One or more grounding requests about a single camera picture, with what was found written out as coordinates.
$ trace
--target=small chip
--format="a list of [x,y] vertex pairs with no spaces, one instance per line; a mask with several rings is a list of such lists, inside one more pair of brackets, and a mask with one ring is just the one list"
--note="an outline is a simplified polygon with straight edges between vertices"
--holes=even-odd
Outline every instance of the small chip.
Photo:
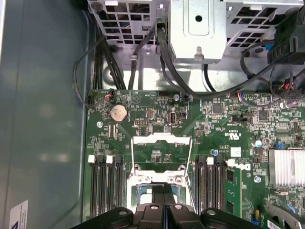
[[234,172],[231,170],[227,170],[227,180],[233,182],[234,180]]
[[202,136],[203,135],[203,131],[202,130],[196,130],[196,135],[197,136]]
[[186,119],[186,112],[184,112],[184,111],[178,112],[178,118],[180,120]]
[[117,155],[119,151],[117,149],[111,150],[111,155]]
[[223,106],[221,104],[213,104],[213,114],[222,114]]
[[255,153],[256,154],[259,154],[259,155],[262,155],[264,153],[264,149],[263,148],[255,148]]
[[258,120],[259,121],[268,121],[268,111],[259,111],[258,112]]
[[202,137],[198,137],[198,138],[197,138],[197,142],[198,142],[198,143],[202,143],[202,141],[203,141],[203,140],[202,140]]
[[300,127],[295,127],[295,134],[300,135],[302,133],[302,129]]
[[240,147],[231,147],[230,155],[232,157],[241,157],[242,156],[242,149]]
[[233,213],[234,211],[234,204],[232,204],[231,202],[227,201],[227,210],[230,213]]
[[159,91],[159,96],[169,96],[169,91]]

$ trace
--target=heatsink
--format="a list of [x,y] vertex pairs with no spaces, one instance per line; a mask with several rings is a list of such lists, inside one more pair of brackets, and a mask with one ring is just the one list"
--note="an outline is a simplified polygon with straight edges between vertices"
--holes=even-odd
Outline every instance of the heatsink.
[[269,150],[269,183],[275,186],[305,186],[305,150]]

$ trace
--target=wire bundle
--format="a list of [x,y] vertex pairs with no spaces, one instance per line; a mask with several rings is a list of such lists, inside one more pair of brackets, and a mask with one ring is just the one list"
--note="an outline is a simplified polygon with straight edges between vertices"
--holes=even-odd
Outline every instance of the wire bundle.
[[[148,42],[154,36],[155,36],[155,28],[153,27],[151,29],[151,31],[148,33],[148,35],[140,42],[140,44],[134,50],[133,54],[134,54],[135,57],[138,55],[140,49],[142,47],[144,47],[144,45],[148,44]],[[130,79],[129,79],[129,83],[128,83],[128,90],[132,90],[133,89],[133,83],[134,83],[136,71],[137,71],[137,61],[136,60],[132,60],[131,75],[130,75]]]

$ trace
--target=capacitor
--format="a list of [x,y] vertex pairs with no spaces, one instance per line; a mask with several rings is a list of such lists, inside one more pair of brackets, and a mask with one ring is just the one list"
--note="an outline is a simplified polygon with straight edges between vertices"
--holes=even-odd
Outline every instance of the capacitor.
[[256,221],[258,221],[258,222],[259,222],[259,218],[260,218],[260,216],[261,216],[260,211],[259,211],[258,209],[256,209],[256,210],[255,210],[255,219],[256,219]]
[[260,148],[260,147],[262,147],[262,145],[263,145],[263,143],[262,143],[261,140],[256,140],[255,141],[255,147]]
[[261,140],[253,140],[252,142],[251,142],[251,145],[253,146],[253,147],[257,147],[257,148],[261,148],[262,146],[263,146],[263,143],[262,143],[262,141]]
[[293,107],[295,107],[295,106],[297,106],[297,101],[287,102],[287,103],[285,104],[285,107],[286,107],[286,108],[293,108]]
[[180,100],[180,95],[175,94],[175,95],[173,96],[173,99],[174,99],[176,102],[178,102],[178,101]]
[[213,156],[217,156],[219,153],[218,153],[218,150],[217,149],[211,149],[211,154]]

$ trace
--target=blue component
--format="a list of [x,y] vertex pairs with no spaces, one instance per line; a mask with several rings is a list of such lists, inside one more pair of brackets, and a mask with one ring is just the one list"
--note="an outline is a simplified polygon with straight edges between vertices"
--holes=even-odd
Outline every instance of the blue component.
[[284,144],[284,142],[278,143],[278,144],[276,145],[276,148],[278,148],[278,149],[285,149],[285,144]]
[[257,226],[259,226],[259,222],[257,222],[255,218],[251,218],[250,222],[255,224],[255,225],[257,225]]
[[273,44],[266,44],[265,45],[265,49],[266,50],[270,50],[272,48]]
[[295,213],[295,208],[294,208],[294,207],[290,206],[289,204],[287,204],[287,206],[288,206],[288,208],[289,208],[290,210],[292,210],[293,213]]
[[218,150],[217,149],[214,149],[213,150],[213,156],[217,156],[218,155]]

